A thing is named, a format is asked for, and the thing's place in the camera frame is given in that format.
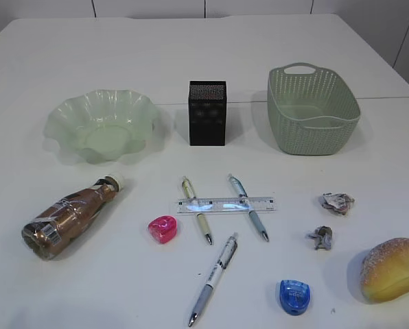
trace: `pen tip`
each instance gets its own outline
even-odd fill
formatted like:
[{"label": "pen tip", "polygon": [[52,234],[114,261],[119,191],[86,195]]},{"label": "pen tip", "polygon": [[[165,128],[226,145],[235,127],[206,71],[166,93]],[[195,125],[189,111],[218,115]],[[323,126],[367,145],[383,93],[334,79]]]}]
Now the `pen tip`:
[{"label": "pen tip", "polygon": [[194,324],[195,320],[197,319],[197,313],[194,313],[193,315],[191,315],[191,319],[189,319],[189,324],[188,327],[192,327],[192,325]]},{"label": "pen tip", "polygon": [[212,236],[210,234],[206,234],[206,239],[207,239],[207,242],[209,242],[210,245],[213,245]]},{"label": "pen tip", "polygon": [[266,240],[267,242],[269,242],[267,232],[263,231],[263,232],[262,232],[262,237],[264,238],[264,240]]}]

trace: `pencil sharpener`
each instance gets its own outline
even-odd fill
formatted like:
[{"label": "pencil sharpener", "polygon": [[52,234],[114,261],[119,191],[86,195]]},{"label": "pencil sharpener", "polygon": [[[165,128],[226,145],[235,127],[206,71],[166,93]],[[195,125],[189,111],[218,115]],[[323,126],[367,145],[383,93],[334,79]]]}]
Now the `pencil sharpener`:
[{"label": "pencil sharpener", "polygon": [[172,216],[156,218],[148,224],[148,232],[159,243],[167,243],[177,235],[177,220]]},{"label": "pencil sharpener", "polygon": [[282,280],[276,285],[276,299],[285,312],[290,315],[301,315],[309,304],[308,284],[296,280]]}]

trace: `pink pencil sharpener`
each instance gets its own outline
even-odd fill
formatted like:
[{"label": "pink pencil sharpener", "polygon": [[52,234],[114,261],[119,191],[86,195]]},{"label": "pink pencil sharpener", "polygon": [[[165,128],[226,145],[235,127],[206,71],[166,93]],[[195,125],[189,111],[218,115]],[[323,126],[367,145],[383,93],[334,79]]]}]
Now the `pink pencil sharpener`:
[{"label": "pink pencil sharpener", "polygon": [[173,216],[162,216],[148,224],[148,231],[159,243],[167,243],[177,234],[177,220]]}]

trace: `light blue pen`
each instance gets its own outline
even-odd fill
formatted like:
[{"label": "light blue pen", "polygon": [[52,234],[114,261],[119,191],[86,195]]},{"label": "light blue pen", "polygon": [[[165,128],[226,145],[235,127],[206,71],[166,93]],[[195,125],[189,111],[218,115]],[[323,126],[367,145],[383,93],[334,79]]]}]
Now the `light blue pen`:
[{"label": "light blue pen", "polygon": [[[243,198],[244,202],[249,205],[246,190],[244,190],[241,182],[237,178],[233,177],[231,173],[229,174],[229,182],[238,193],[238,196]],[[249,210],[248,216],[250,217],[250,220],[257,229],[258,233],[260,233],[264,240],[268,242],[268,234],[266,228],[264,227],[264,225],[262,225],[261,219],[259,219],[257,212],[254,209]]]}]

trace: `plastic bottle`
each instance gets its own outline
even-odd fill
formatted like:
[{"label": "plastic bottle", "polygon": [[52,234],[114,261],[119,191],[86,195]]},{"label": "plastic bottle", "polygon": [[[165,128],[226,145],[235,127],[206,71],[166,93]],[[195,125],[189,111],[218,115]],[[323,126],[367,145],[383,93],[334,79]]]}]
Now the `plastic bottle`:
[{"label": "plastic bottle", "polygon": [[120,174],[109,174],[93,186],[63,197],[22,229],[23,240],[40,258],[52,259],[87,230],[123,186]]}]

